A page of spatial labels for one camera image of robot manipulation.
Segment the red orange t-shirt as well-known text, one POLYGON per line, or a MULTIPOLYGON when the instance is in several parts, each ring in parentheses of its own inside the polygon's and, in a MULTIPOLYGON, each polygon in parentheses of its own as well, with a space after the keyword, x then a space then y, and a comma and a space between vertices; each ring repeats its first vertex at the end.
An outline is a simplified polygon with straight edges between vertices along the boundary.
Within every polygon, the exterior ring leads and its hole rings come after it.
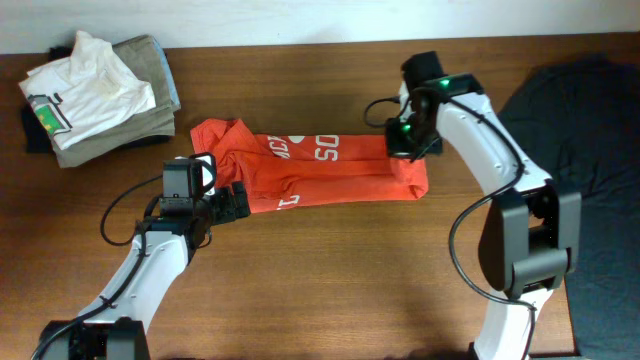
POLYGON ((190 131, 210 153, 216 186, 244 184, 253 213, 351 202, 418 200, 426 164, 391 158, 382 135, 254 134, 240 119, 207 119, 190 131))

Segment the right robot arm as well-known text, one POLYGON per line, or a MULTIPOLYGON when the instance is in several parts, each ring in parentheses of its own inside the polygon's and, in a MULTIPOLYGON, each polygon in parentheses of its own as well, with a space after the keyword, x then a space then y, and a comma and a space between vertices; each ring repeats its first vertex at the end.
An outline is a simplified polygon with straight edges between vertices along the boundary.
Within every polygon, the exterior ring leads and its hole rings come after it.
POLYGON ((488 307, 474 359, 527 359, 546 301, 576 268, 581 194, 552 178, 520 147, 470 73, 448 75, 434 51, 401 67, 399 114, 385 124, 387 153, 415 162, 438 141, 449 142, 483 195, 454 220, 448 235, 456 272, 488 307), (463 270, 455 249, 462 222, 489 208, 478 244, 483 290, 463 270))

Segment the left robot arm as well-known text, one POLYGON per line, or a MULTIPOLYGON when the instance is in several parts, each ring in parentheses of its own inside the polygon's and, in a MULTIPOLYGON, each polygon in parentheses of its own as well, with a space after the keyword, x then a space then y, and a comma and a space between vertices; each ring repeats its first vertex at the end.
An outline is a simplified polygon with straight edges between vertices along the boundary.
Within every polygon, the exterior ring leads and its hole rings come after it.
POLYGON ((135 224, 124 262, 75 318, 47 324, 33 358, 149 358, 146 334, 171 284, 211 244, 213 227, 251 213, 244 184, 218 188, 216 176, 210 153, 165 162, 163 190, 135 224))

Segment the light blue folded garment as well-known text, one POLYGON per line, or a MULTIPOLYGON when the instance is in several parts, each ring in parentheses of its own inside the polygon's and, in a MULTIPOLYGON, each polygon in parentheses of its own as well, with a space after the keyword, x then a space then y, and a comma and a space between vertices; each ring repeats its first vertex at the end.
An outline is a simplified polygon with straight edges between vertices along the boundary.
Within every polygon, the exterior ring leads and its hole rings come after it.
POLYGON ((155 49, 155 51, 158 54, 159 60, 160 60, 160 64, 161 67, 163 69, 165 78, 166 78, 166 82, 167 82, 167 87, 168 87, 168 91, 169 91, 169 97, 170 97, 170 101, 171 101, 171 105, 172 105, 172 110, 174 112, 178 111, 181 109, 181 103, 180 103, 180 99, 179 99, 179 95, 178 95, 178 91, 176 88, 176 84, 175 84, 175 80, 166 56, 166 53, 164 51, 164 49, 160 46, 159 42, 154 38, 151 37, 151 41, 152 41, 152 45, 155 49))

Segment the dark navy garment pile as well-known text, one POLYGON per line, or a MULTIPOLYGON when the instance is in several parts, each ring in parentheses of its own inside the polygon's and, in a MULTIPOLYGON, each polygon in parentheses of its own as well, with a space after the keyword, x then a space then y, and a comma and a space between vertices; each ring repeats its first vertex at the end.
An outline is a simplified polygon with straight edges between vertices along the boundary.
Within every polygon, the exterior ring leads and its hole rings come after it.
POLYGON ((582 195, 566 279, 578 352, 639 356, 639 69, 602 57, 537 70, 499 118, 555 180, 582 195))

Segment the olive folded garment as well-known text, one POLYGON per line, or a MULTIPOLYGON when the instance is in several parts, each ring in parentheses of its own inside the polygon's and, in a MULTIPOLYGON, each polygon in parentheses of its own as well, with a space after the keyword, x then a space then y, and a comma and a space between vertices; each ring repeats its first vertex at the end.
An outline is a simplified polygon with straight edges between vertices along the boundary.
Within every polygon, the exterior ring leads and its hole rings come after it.
POLYGON ((150 35, 112 45, 79 31, 70 56, 28 75, 20 87, 62 168, 140 139, 175 134, 177 90, 150 35))

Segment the black folded garment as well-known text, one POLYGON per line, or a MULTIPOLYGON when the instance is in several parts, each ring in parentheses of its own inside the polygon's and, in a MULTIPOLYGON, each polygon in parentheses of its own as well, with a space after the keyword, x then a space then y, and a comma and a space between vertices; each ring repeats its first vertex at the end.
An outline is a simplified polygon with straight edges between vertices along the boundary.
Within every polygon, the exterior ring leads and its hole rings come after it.
MULTIPOLYGON (((66 46, 57 46, 49 49, 48 59, 58 60, 72 53, 72 49, 66 46)), ((27 153, 50 153, 53 154, 52 145, 48 139, 44 128, 39 124, 31 107, 25 104, 21 109, 21 122, 26 137, 27 153)), ((146 147, 156 144, 167 143, 169 135, 147 134, 134 140, 130 140, 117 147, 118 150, 146 147)))

